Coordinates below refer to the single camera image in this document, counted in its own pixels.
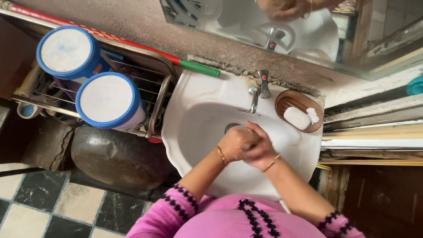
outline pink top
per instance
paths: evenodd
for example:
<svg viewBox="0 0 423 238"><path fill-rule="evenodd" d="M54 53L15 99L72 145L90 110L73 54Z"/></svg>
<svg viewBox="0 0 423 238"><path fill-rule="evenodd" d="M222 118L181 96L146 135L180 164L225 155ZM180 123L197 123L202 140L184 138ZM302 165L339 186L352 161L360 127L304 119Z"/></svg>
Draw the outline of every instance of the pink top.
<svg viewBox="0 0 423 238"><path fill-rule="evenodd" d="M278 202L242 194L200 203L175 184L137 220L126 238L364 238L343 215L333 212L317 227L286 213Z"/></svg>

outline white sink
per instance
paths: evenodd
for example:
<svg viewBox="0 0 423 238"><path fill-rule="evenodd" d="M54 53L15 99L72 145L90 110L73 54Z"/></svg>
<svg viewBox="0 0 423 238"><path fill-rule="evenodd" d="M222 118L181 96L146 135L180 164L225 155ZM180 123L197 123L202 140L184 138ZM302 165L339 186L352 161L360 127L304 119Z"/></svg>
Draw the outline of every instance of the white sink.
<svg viewBox="0 0 423 238"><path fill-rule="evenodd" d="M320 153L322 127L303 133L283 121L275 112L275 99L285 88L269 85L269 99L259 98L255 114L249 109L247 89L253 80L222 72L220 78L185 70L167 106L162 138L170 162L184 176L225 134L231 123L245 125L247 120L259 124L268 134L282 157L309 181ZM228 194L253 194L278 201L280 197L261 171L243 161L229 164L207 191L221 197Z"/></svg>

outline black embroidery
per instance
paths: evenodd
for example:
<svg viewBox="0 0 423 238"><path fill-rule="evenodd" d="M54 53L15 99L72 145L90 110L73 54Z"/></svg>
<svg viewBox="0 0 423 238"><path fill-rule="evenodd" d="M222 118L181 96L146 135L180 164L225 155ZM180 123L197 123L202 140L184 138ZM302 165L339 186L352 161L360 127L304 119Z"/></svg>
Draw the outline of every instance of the black embroidery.
<svg viewBox="0 0 423 238"><path fill-rule="evenodd" d="M341 233L346 234L349 230L352 230L353 226L347 222L345 223L344 227L341 227L339 230L341 231Z"/></svg>
<svg viewBox="0 0 423 238"><path fill-rule="evenodd" d="M197 201L194 200L194 197L190 196L188 191L184 191L184 188L179 184L174 184L172 188L176 189L178 192L182 193L184 197L191 203L194 207L195 215L198 213L198 204Z"/></svg>
<svg viewBox="0 0 423 238"><path fill-rule="evenodd" d="M337 216L339 216L339 215L340 215L340 213L338 211L334 211L334 212L330 213L329 215L327 215L324 218L324 221L320 222L317 225L317 229L319 229L320 231L323 231L324 229L326 229L326 225L331 224L332 219L337 219Z"/></svg>
<svg viewBox="0 0 423 238"><path fill-rule="evenodd" d="M251 207L251 210L245 209L245 205L249 205ZM260 234L262 229L261 227L258 227L258 222L256 221L256 218L254 217L252 211L255 211L260 214L264 222L267 223L267 227L270 229L270 231L267 231L267 233L269 233L275 238L280 236L280 233L275 230L276 226L273 224L272 219L269 218L269 215L265 211L259 210L255 206L255 202L250 201L248 199L240 200L238 209L244 211L244 213L247 215L247 218L250 221L250 225L252 225L251 230L254 231L254 234L252 235L253 238L263 238L263 236Z"/></svg>
<svg viewBox="0 0 423 238"><path fill-rule="evenodd" d="M174 200L174 199L170 199L170 196L168 196L168 195L166 195L166 194L163 194L163 197L162 197L165 201L167 201L167 202L169 202L169 204L171 205L171 206L173 206L173 208L175 209L175 211L179 211L179 215L182 217L182 219L184 220L184 221L188 221L189 220L189 218L188 218L188 214L185 212L185 210L184 209L182 209L181 208L181 206L179 205L179 204L176 204L176 200Z"/></svg>

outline gold bangle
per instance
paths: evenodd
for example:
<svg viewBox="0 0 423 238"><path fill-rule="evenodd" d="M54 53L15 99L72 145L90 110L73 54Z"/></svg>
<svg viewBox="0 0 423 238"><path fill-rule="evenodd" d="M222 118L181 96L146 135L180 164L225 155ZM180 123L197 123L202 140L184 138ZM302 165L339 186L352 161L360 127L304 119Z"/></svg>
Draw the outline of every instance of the gold bangle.
<svg viewBox="0 0 423 238"><path fill-rule="evenodd" d="M308 13L307 17L305 17L305 14L303 14L301 17L303 19L308 19L310 17L311 12L313 11L313 0L309 0L310 1L310 12Z"/></svg>
<svg viewBox="0 0 423 238"><path fill-rule="evenodd" d="M222 153L222 150L220 149L220 147L217 145L215 146L217 153L219 153L219 155L222 157L222 160L225 164L229 164L229 162L226 160L225 156Z"/></svg>
<svg viewBox="0 0 423 238"><path fill-rule="evenodd" d="M276 156L276 158L272 161L272 162L270 162L270 164L266 167L266 168L264 168L263 170L262 170L262 172L264 172L264 171L266 171L266 170L268 170L274 163L275 163L275 161L277 160L277 158L279 158L279 156L280 155L277 155Z"/></svg>

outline brown soap dish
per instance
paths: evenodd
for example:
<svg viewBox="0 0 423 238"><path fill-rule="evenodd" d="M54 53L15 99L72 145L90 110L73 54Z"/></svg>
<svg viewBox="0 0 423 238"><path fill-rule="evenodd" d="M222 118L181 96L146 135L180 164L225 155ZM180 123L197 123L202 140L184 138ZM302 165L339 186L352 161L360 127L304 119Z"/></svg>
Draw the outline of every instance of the brown soap dish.
<svg viewBox="0 0 423 238"><path fill-rule="evenodd" d="M282 118L284 121L285 118L283 117L283 114L285 113L285 110L289 107L296 107L300 109L303 113L307 114L307 108L314 108L316 110L317 116L319 117L319 121L311 124L305 128L304 130L301 130L305 133L312 133L317 131L321 125L323 124L323 110L321 107L313 100L305 96L304 94L296 91L296 90L285 90L281 92L275 101L275 110L277 115Z"/></svg>

